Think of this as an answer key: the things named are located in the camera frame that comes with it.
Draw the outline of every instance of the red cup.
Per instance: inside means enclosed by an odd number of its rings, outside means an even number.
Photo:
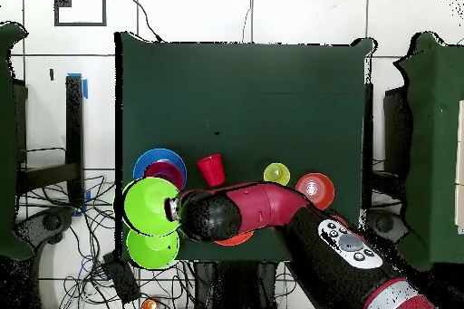
[[[226,181],[220,154],[207,156],[197,162],[197,165],[210,187],[217,187]]]

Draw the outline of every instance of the chair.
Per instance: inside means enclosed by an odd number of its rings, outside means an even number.
[[[12,79],[8,66],[13,45],[27,36],[16,23],[0,24],[0,284],[1,305],[7,309],[42,309],[38,293],[38,267],[47,242],[58,243],[71,225],[75,209],[84,203],[82,175],[82,95],[78,77],[66,79],[66,159],[65,164],[39,169],[22,169],[26,162],[25,100],[27,88]],[[47,208],[16,222],[21,195],[67,181],[69,206]]]

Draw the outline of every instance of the green plastic bowl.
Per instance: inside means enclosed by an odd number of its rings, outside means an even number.
[[[172,232],[164,237],[145,236],[130,230],[126,245],[130,258],[144,269],[160,269],[175,260],[179,252],[179,235]]]
[[[124,212],[130,226],[149,236],[166,236],[175,231],[179,221],[166,218],[164,201],[176,197],[178,193],[178,189],[165,179],[132,181],[123,190]]]

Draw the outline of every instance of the green board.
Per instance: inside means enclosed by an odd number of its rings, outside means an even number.
[[[464,235],[454,222],[464,47],[446,45],[436,34],[419,34],[399,66],[409,83],[413,119],[405,215],[413,231],[398,248],[420,270],[433,263],[464,264]]]
[[[271,162],[335,186],[331,207],[357,224],[361,198],[364,61],[371,39],[349,45],[122,44],[122,179],[153,148],[177,152],[186,189],[208,188],[197,161],[221,153],[226,185],[263,179]],[[181,238],[178,259],[291,260],[279,234],[256,231],[240,246]]]

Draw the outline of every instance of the blue tape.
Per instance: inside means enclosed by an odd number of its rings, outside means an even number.
[[[86,99],[89,98],[89,93],[87,92],[87,79],[82,81],[82,95]]]
[[[85,198],[86,201],[89,201],[90,199],[92,199],[92,195],[91,195],[90,190],[87,190],[85,192],[84,198]],[[87,205],[82,205],[78,210],[79,210],[79,212],[76,212],[74,217],[80,217],[80,216],[82,216],[82,212],[87,212]]]

